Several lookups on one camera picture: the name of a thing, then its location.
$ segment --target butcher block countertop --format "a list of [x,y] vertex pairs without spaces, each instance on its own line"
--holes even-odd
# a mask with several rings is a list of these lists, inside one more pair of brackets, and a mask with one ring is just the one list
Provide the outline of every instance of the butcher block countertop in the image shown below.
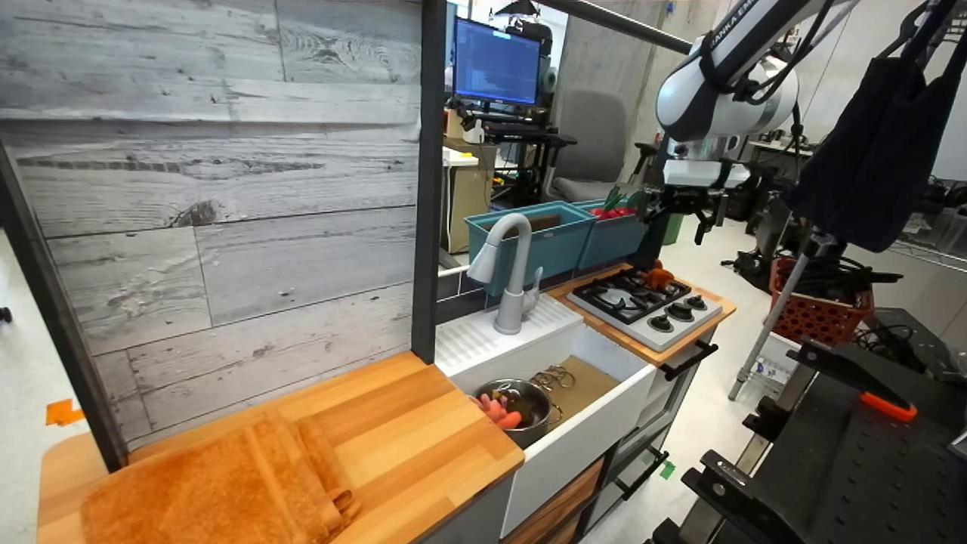
[[614,342],[615,344],[621,346],[622,348],[627,349],[628,351],[638,355],[642,359],[645,359],[646,361],[652,363],[657,367],[660,367],[665,363],[665,361],[677,355],[679,352],[682,351],[682,349],[692,346],[696,340],[702,337],[702,335],[709,332],[709,330],[711,330],[713,327],[717,326],[719,323],[723,322],[727,317],[735,313],[735,304],[733,304],[732,302],[714,293],[711,293],[703,289],[702,287],[692,285],[689,282],[686,282],[680,278],[675,278],[676,282],[680,282],[682,284],[685,284],[691,287],[696,294],[700,294],[709,300],[714,300],[719,304],[721,304],[722,311],[717,316],[713,317],[712,319],[709,319],[707,322],[702,324],[702,326],[691,331],[690,334],[688,334],[685,338],[680,340],[678,344],[676,344],[675,346],[672,346],[671,348],[666,349],[665,351],[655,351],[651,348],[648,348],[644,344],[641,344],[640,342],[628,336],[627,334],[621,332],[620,330],[612,327],[608,323],[605,323],[601,319],[598,319],[597,317],[592,316],[586,310],[584,310],[583,308],[577,306],[576,304],[568,300],[568,293],[573,291],[576,287],[581,287],[585,284],[590,284],[591,282],[593,282],[598,278],[610,276],[611,274],[614,274],[618,270],[625,270],[629,268],[631,268],[629,265],[624,265],[619,268],[612,268],[610,270],[606,270],[596,276],[590,276],[587,278],[582,278],[580,280],[574,280],[573,282],[567,282],[566,284],[563,284],[559,287],[551,289],[550,291],[547,292],[547,294],[549,294],[550,296],[553,296],[568,308],[571,308],[575,312],[578,312],[579,314],[581,314],[581,316],[584,317],[585,324],[595,329],[596,331],[600,332],[602,335],[610,339],[611,342]]
[[[265,409],[321,413],[363,513],[334,543],[406,543],[429,534],[511,474],[524,453],[436,367],[411,352],[142,447],[132,463],[250,422]],[[90,434],[50,448],[37,541],[81,544],[79,509],[107,475]]]

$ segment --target red basket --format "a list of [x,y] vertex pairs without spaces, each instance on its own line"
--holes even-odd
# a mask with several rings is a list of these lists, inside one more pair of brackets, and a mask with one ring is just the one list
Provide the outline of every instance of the red basket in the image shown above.
[[[773,294],[773,306],[785,286],[786,278],[796,265],[792,258],[773,261],[769,290]],[[860,321],[873,310],[873,292],[860,293],[857,305],[813,298],[793,293],[773,327],[773,332],[783,338],[799,343],[803,336],[815,339],[827,346],[849,342]]]

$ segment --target teal basket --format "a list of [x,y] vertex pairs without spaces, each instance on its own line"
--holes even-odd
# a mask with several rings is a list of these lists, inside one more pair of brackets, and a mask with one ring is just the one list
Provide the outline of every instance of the teal basket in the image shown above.
[[[628,200],[624,199],[618,207],[625,207]],[[604,199],[577,202],[574,207],[588,212],[604,206]],[[641,238],[645,236],[648,227],[639,222],[637,217],[616,217],[604,221],[595,221],[591,226],[591,233],[584,243],[584,250],[577,262],[580,269],[590,268],[596,264],[608,262],[616,258],[626,257],[638,250]]]
[[[557,215],[561,218],[561,224],[557,227],[546,228],[534,233],[534,237],[531,239],[531,255],[527,258],[527,271],[524,275],[525,286],[534,283],[534,272],[540,266],[543,266],[545,278],[568,272],[577,266],[577,258],[581,256],[581,249],[584,247],[584,241],[591,230],[594,216],[567,202],[549,202],[466,218],[464,221],[467,222],[470,229],[471,260],[477,256],[488,235],[488,231],[484,227],[491,227],[500,218],[514,212],[524,214],[524,217],[528,219],[550,215]],[[484,286],[487,294],[498,296],[504,293],[504,288],[507,287],[511,278],[513,256],[516,251],[516,236],[507,238],[500,243],[493,281]]]

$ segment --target cabinet handle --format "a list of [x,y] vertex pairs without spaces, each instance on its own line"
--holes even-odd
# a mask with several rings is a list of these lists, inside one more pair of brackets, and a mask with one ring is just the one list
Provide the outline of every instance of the cabinet handle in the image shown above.
[[702,360],[705,359],[705,357],[708,357],[709,355],[718,351],[718,344],[709,345],[702,342],[701,340],[696,340],[695,345],[698,346],[701,350],[698,353],[695,353],[693,356],[689,357],[688,360],[686,360],[681,365],[678,365],[675,368],[669,368],[666,365],[661,365],[659,367],[661,368],[661,371],[665,373],[665,379],[667,379],[668,381],[674,381],[674,379],[680,376],[683,372],[687,371],[691,367],[702,362]]
[[638,476],[638,479],[634,480],[631,485],[625,485],[625,482],[617,479],[614,481],[614,485],[618,486],[618,489],[620,489],[623,493],[623,495],[621,495],[622,500],[630,499],[631,496],[634,495],[634,492],[638,491],[638,489],[645,484],[648,478],[652,477],[652,474],[655,473],[655,470],[658,470],[661,464],[668,459],[667,451],[659,453],[658,450],[652,446],[648,446],[648,451],[655,456],[655,462],[652,463],[643,474]]

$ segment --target green tape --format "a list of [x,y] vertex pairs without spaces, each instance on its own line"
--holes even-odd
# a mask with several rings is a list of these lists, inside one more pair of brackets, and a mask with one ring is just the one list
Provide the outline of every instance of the green tape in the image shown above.
[[675,466],[671,464],[671,461],[665,461],[664,468],[662,468],[661,472],[659,472],[659,476],[661,476],[661,479],[667,480],[668,478],[671,477],[671,474],[674,471],[675,471]]

